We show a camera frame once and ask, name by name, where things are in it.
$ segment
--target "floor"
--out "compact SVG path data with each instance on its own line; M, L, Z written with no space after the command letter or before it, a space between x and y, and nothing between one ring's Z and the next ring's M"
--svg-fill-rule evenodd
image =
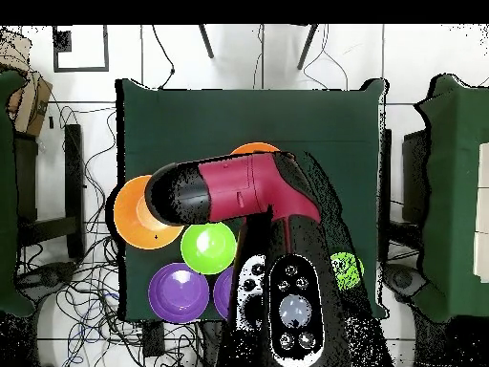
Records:
M170 64L165 58L151 26L108 26L108 72L53 72L53 29L51 27L10 27L22 32L32 41L31 66L53 84L53 96L47 116L53 117L54 129L45 121L38 139L37 207L39 219L64 215L63 205L63 131L59 116L62 107L74 110L83 131L85 161L93 154L109 148L108 152L93 158L89 169L108 195L117 183L116 149L113 134L116 128L114 81L132 78L145 86L155 88L167 79ZM103 65L101 26L73 26L72 54L61 54L61 67ZM168 88L186 89L251 89L261 43L257 36L259 24L206 25L214 59L207 56L198 26L156 26L158 37L175 66L175 74ZM424 128L421 116L413 103L426 97L430 80L441 73L456 74L469 85L480 85L489 76L487 25L323 25L321 24L310 47L307 66L322 49L323 35L328 33L325 53L311 64L307 74L333 89L359 89L370 78L385 77L390 84L386 104L386 124L393 130L392 200L402 202L403 185L401 141L405 134ZM266 25L265 88L315 89L321 86L307 78L296 66L308 35L308 28L291 25ZM261 61L256 72L256 88L261 87ZM68 118L69 110L63 110ZM97 194L88 185L85 190L85 216L88 221L97 211ZM400 219L401 205L392 204L392 217ZM103 224L89 224L87 246L107 232ZM67 260L64 238L43 243L43 252L32 260L34 264ZM27 257L38 251L27 249ZM391 255L404 250L392 247ZM86 259L87 263L104 261L102 249ZM107 284L117 288L117 277L110 270ZM81 303L82 314L94 311L93 303L84 303L82 294L51 296L43 305L38 326L38 344L41 362L62 367L72 348L79 342L79 330L72 300ZM396 367L411 367L414 359L415 327L411 311L393 299L382 288L382 304L389 309L389 317L382 320L385 337ZM117 296L114 295L114 308ZM107 344L90 336L70 367L138 367L122 344ZM138 356L138 349L131 349ZM97 362L105 352L103 361ZM183 364L195 361L185 355ZM151 359L163 363L164 359Z

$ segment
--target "green plate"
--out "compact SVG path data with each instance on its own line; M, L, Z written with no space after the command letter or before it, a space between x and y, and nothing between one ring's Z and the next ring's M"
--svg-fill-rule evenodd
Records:
M190 226L181 237L181 256L187 266L201 274L227 269L236 254L236 238L223 223Z
M363 264L360 259L358 262L363 274ZM341 291L352 289L360 282L360 273L356 268L356 260L353 254L347 252L334 253L331 256L331 264Z

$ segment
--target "orange plate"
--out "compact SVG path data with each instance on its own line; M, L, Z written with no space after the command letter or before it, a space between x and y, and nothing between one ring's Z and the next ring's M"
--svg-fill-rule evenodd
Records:
M147 218L146 204L141 198L151 176L139 176L127 182L118 192L114 203L114 222L118 234L129 245L141 249L157 249L175 241L183 227L170 227L158 222L153 216ZM138 217L146 217L146 227Z
M280 149L276 148L273 145L264 142L252 142L246 143L245 145L241 145L239 148L236 148L231 152L231 155L238 153L253 153L253 152L275 152Z

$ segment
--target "purple plate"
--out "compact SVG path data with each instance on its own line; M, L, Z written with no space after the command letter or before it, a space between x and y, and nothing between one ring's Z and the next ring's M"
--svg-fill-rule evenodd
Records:
M183 324L198 318L209 302L205 276L184 263L171 263L158 270L149 283L149 304L161 319Z
M214 305L219 315L227 320L229 314L229 297L233 282L233 268L223 271L214 285Z

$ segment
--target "black frame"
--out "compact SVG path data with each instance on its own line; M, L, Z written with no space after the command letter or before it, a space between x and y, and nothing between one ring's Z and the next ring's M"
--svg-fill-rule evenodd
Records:
M109 34L107 33L107 25L103 26L103 56L104 56L104 66L101 67L90 67L90 68L60 68L58 62L58 54L61 51L57 49L55 44L55 39L58 36L59 31L57 26L53 26L53 67L55 73L62 72L109 72Z

